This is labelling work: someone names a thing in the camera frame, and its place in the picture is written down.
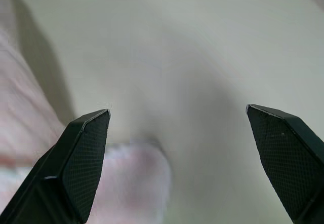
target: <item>white surface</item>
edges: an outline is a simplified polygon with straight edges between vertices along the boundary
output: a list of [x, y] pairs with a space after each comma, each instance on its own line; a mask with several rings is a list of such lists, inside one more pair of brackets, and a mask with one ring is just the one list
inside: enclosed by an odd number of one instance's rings
[[110, 142], [163, 143], [175, 175], [166, 223], [291, 223], [245, 106], [296, 114], [324, 138], [324, 13], [312, 0], [23, 1], [62, 71], [36, 73], [61, 118], [108, 107]]

